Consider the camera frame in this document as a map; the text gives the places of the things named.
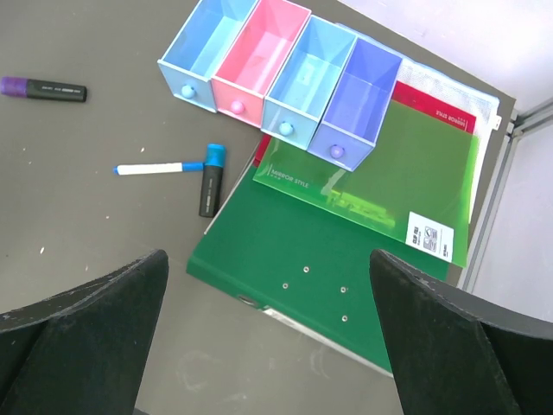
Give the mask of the green transparent folder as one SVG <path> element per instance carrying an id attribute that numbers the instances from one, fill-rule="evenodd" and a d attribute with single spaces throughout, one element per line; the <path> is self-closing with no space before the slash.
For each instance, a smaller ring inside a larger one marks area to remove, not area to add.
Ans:
<path id="1" fill-rule="evenodd" d="M 458 266 L 467 263 L 479 139 L 391 102 L 354 171 L 273 138 L 255 182 Z"/>

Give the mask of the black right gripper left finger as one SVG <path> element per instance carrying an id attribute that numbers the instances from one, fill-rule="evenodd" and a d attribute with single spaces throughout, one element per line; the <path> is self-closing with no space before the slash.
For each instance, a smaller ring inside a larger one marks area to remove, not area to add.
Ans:
<path id="1" fill-rule="evenodd" d="M 1 315 L 3 414 L 132 414 L 168 282 L 155 250 Z"/>

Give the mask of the purple drawer box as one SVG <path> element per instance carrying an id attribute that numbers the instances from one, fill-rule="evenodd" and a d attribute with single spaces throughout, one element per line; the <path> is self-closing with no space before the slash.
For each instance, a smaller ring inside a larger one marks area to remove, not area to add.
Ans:
<path id="1" fill-rule="evenodd" d="M 376 148 L 402 58 L 358 38 L 308 153 L 354 171 Z"/>

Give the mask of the blue cap black highlighter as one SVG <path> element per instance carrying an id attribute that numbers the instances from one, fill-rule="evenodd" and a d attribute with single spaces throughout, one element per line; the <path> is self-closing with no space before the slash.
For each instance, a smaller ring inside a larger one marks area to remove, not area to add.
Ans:
<path id="1" fill-rule="evenodd" d="M 222 144 L 209 144 L 200 188 L 201 217 L 213 218 L 219 211 L 225 164 L 226 147 Z"/>

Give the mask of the light blue drawer box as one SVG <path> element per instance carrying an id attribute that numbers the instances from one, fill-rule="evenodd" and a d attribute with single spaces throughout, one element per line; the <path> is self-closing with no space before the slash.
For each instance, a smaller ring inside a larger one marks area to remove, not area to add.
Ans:
<path id="1" fill-rule="evenodd" d="M 210 112 L 211 79 L 256 7 L 255 0 L 199 1 L 157 61 L 172 95 Z"/>

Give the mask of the pink drawer box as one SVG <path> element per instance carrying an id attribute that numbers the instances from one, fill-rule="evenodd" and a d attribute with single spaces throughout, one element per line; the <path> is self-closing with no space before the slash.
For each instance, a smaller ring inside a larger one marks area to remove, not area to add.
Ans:
<path id="1" fill-rule="evenodd" d="M 259 1 L 212 77 L 217 111 L 260 127 L 268 94 L 311 10 L 291 1 Z"/>

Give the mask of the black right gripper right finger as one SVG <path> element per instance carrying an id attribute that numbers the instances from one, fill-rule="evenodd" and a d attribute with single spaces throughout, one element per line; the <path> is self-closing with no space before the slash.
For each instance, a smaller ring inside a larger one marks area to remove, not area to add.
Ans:
<path id="1" fill-rule="evenodd" d="M 405 414 L 550 414 L 552 324 L 457 289 L 384 250 L 369 274 Z"/>

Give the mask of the red folder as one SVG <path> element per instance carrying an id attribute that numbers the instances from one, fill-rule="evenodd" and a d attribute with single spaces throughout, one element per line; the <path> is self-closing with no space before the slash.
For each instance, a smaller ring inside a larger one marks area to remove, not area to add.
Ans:
<path id="1" fill-rule="evenodd" d="M 436 119 L 452 125 L 453 127 L 472 134 L 474 132 L 476 117 L 453 105 L 447 104 L 427 93 L 423 93 L 403 82 L 398 82 L 394 88 L 391 99 L 407 105 L 408 107 L 430 115 Z M 253 164 L 257 167 L 263 160 L 270 138 L 279 138 L 288 144 L 298 144 L 301 148 L 315 137 L 318 124 L 301 115 L 300 112 L 289 111 L 282 105 L 268 101 L 265 105 L 262 131 L 264 138 L 257 147 Z"/>

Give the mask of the purple cap black highlighter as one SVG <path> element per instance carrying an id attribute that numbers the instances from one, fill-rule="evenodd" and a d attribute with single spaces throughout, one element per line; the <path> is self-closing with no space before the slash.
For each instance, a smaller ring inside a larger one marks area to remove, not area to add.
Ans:
<path id="1" fill-rule="evenodd" d="M 1 78 L 1 94 L 14 98 L 84 103 L 87 88 L 47 80 L 4 76 Z"/>

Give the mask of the sky blue drawer box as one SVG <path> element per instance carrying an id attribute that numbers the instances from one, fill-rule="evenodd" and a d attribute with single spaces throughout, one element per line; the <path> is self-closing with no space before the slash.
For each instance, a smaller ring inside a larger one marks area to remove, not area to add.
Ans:
<path id="1" fill-rule="evenodd" d="M 264 98 L 261 130 L 306 150 L 357 36 L 311 16 Z"/>

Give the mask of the green ring binder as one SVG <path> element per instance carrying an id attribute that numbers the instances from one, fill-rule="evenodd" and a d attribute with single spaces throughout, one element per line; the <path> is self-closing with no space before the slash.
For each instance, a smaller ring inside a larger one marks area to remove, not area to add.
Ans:
<path id="1" fill-rule="evenodd" d="M 439 280 L 447 263 L 255 181 L 249 166 L 194 248 L 190 275 L 389 374 L 369 277 L 386 250 Z"/>

